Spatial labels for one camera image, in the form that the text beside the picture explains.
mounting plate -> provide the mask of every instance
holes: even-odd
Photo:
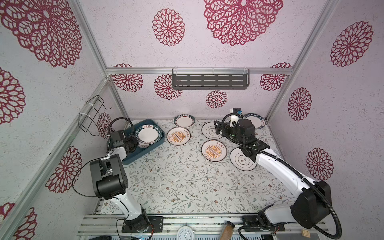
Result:
[[[155,227],[153,232],[162,232],[163,231],[163,219],[164,219],[164,217],[161,217],[161,216],[156,216],[156,217],[149,216],[148,219],[149,219],[149,222],[152,223],[153,226]],[[131,230],[128,227],[128,225],[126,224],[125,220],[124,220],[124,224],[122,226],[121,232],[122,233],[138,233],[138,231],[136,231],[135,229]],[[149,227],[144,232],[152,232],[151,227]]]

blue tray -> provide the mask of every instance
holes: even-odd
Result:
[[[152,124],[152,125],[158,126],[152,119],[145,119],[145,120],[133,125],[133,132],[135,132],[138,127],[140,127],[142,125],[146,125],[146,124]],[[149,153],[153,149],[157,148],[158,146],[160,146],[164,142],[165,135],[166,135],[164,133],[163,129],[161,129],[161,131],[163,132],[163,136],[160,138],[159,141],[155,142],[154,144],[152,144],[151,146],[149,146],[147,148],[137,147],[134,152],[127,154],[127,157],[123,159],[122,163],[124,165],[128,165],[128,164],[132,163],[133,161],[139,159],[140,157],[144,156],[145,154]],[[131,128],[129,127],[128,129],[124,130],[124,132],[125,132],[126,136],[128,136],[131,133]]]

red mandala print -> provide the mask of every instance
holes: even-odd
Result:
[[[266,32],[283,0],[204,0],[208,29],[221,43],[244,45]]]
[[[108,128],[112,120],[108,113],[100,114],[97,120],[97,130],[102,138],[108,137]]]
[[[273,68],[290,68],[289,63],[278,63],[272,66]],[[260,86],[268,91],[279,89],[283,84],[287,75],[284,74],[263,74],[260,78]]]
[[[80,29],[66,0],[0,0],[0,16],[38,60],[66,68],[79,58]]]
[[[117,64],[115,68],[133,68],[129,64]],[[143,86],[143,78],[141,74],[117,74],[112,75],[112,79],[116,86],[127,92],[139,91]]]
[[[168,100],[178,98],[183,93],[183,90],[175,90],[172,88],[172,76],[169,74],[163,74],[156,78],[153,87],[157,95]]]
[[[327,180],[333,174],[333,161],[324,149],[312,149],[307,155],[306,162],[311,175],[319,180]]]
[[[0,225],[4,221],[5,217],[8,215],[8,213],[11,211],[15,204],[7,202],[6,204],[0,206]]]
[[[35,235],[35,229],[37,227],[36,218],[37,214],[35,213],[35,208],[31,207],[28,212],[28,215],[24,217],[23,223],[13,235],[13,240],[31,240],[32,237]]]
[[[24,106],[23,87],[9,72],[0,68],[0,125],[18,118]]]
[[[152,21],[156,38],[165,46],[175,46],[184,37],[184,22],[175,10],[163,8]]]
[[[205,98],[205,102],[211,108],[219,108],[227,103],[228,95],[224,91],[214,90]]]
[[[368,22],[355,22],[344,29],[331,49],[331,61],[338,67],[351,65],[368,50],[372,41],[372,26]]]
[[[79,179],[78,174],[80,173],[76,173],[83,166],[82,161],[78,149],[70,146],[45,186],[50,192],[64,193],[68,191],[72,187],[73,179],[74,182]]]
[[[303,120],[307,117],[311,109],[311,95],[305,88],[294,90],[288,101],[289,116],[295,121]]]

ceramic plate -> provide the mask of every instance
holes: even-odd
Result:
[[[173,119],[173,124],[177,127],[192,127],[195,124],[195,118],[192,115],[180,114]]]
[[[160,140],[163,132],[159,126],[147,124],[138,127],[135,131],[135,137],[141,143],[152,144]]]
[[[203,156],[212,162],[220,162],[227,156],[227,148],[222,142],[209,140],[201,146]]]
[[[151,146],[152,144],[146,144],[146,143],[142,143],[142,142],[139,142],[138,146],[137,147],[141,147],[141,148],[147,148],[149,146]]]
[[[204,137],[212,140],[217,140],[223,137],[221,133],[218,135],[216,134],[216,128],[213,122],[207,122],[204,124],[201,128],[201,132],[203,133]]]
[[[265,127],[265,119],[256,113],[247,113],[244,115],[245,119],[251,120],[256,129]]]
[[[191,133],[186,128],[175,127],[169,130],[167,140],[170,144],[181,146],[191,139]]]
[[[257,163],[253,162],[249,157],[246,157],[240,148],[232,150],[229,158],[237,169],[243,171],[251,171],[257,166]]]

table surface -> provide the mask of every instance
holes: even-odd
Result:
[[[187,144],[174,146],[165,140],[150,153],[124,165],[129,180],[127,190],[147,213],[253,213],[270,204],[295,200],[263,167],[257,166],[252,171],[234,167],[229,154],[237,145],[224,137],[218,141],[227,148],[226,158],[220,162],[205,159],[200,149],[209,139],[203,136],[201,128],[212,121],[196,120],[188,129],[191,139]],[[175,127],[172,120],[155,122],[165,133]],[[278,152],[267,126],[255,131],[257,138]],[[122,214],[108,200],[101,204],[97,214]]]

